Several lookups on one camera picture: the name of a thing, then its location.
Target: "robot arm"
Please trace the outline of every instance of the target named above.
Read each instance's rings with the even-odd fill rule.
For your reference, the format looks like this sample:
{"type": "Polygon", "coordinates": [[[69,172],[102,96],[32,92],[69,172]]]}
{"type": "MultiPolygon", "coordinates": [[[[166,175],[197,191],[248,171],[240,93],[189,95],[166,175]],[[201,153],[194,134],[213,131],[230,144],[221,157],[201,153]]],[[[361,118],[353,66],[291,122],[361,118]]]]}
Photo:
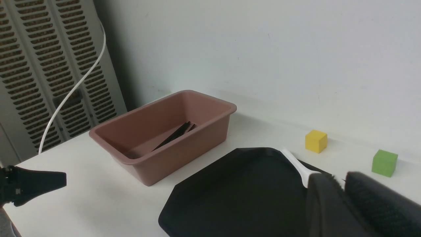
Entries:
{"type": "Polygon", "coordinates": [[[0,207],[13,202],[19,207],[39,195],[65,187],[66,173],[26,170],[16,166],[0,169],[0,207]]]}

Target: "white cable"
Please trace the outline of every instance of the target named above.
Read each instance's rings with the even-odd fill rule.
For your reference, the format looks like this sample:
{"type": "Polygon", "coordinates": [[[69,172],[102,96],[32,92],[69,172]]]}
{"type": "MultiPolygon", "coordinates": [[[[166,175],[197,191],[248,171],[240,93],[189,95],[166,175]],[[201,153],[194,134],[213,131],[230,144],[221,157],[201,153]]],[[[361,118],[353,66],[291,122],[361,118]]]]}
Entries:
{"type": "Polygon", "coordinates": [[[101,53],[99,54],[98,59],[95,61],[95,63],[92,65],[92,67],[89,69],[89,71],[82,77],[82,79],[80,79],[80,81],[72,88],[72,90],[67,94],[67,96],[63,99],[63,101],[60,103],[60,105],[57,107],[56,111],[53,113],[53,116],[51,117],[50,121],[48,121],[47,127],[45,128],[43,137],[41,139],[41,143],[40,143],[40,149],[38,151],[38,154],[41,154],[41,152],[43,151],[43,145],[45,142],[45,138],[47,137],[47,133],[48,130],[50,129],[51,124],[54,121],[54,118],[57,116],[57,114],[59,113],[60,109],[63,107],[64,103],[66,103],[66,101],[68,100],[68,98],[72,95],[72,93],[76,90],[76,88],[82,84],[82,82],[86,79],[86,77],[92,72],[92,70],[94,69],[94,67],[96,67],[96,65],[99,63],[99,60],[102,58],[102,54],[104,54],[104,50],[105,50],[105,30],[104,27],[102,26],[102,23],[99,22],[101,25],[101,29],[102,29],[102,33],[104,35],[104,43],[102,45],[102,50],[101,53]]]}

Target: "table surface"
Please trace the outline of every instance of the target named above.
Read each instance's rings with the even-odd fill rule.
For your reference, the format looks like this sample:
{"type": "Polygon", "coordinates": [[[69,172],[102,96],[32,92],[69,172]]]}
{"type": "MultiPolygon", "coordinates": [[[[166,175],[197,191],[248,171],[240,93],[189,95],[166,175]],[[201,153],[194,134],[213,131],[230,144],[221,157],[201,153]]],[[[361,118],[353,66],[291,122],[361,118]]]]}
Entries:
{"type": "Polygon", "coordinates": [[[84,133],[19,166],[67,173],[67,187],[44,194],[21,207],[5,210],[22,236],[167,236],[158,216],[173,187],[225,154],[242,147],[288,148],[298,159],[345,179],[361,171],[421,203],[421,164],[399,156],[392,178],[371,172],[377,149],[329,135],[320,154],[304,148],[309,130],[237,112],[227,140],[160,182],[146,187],[127,173],[84,133]]]}

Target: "black tray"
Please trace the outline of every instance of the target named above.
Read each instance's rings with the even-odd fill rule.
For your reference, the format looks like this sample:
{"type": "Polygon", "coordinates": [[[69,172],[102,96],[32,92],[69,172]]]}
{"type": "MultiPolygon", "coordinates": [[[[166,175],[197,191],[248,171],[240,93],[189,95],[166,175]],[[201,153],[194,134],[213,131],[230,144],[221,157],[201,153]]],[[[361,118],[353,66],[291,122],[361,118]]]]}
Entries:
{"type": "Polygon", "coordinates": [[[306,236],[306,192],[281,152],[238,148],[177,184],[158,221],[171,237],[306,236]]]}

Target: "pink plastic bin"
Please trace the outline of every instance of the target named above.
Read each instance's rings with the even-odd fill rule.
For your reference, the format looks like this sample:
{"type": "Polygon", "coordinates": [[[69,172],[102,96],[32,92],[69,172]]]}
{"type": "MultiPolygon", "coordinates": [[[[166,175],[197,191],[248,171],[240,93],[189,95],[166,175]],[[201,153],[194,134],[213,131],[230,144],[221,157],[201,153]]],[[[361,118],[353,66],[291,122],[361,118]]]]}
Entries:
{"type": "Polygon", "coordinates": [[[225,141],[236,110],[232,103],[181,91],[100,124],[89,135],[150,186],[225,141]],[[197,127],[153,151],[187,121],[197,127]]]}

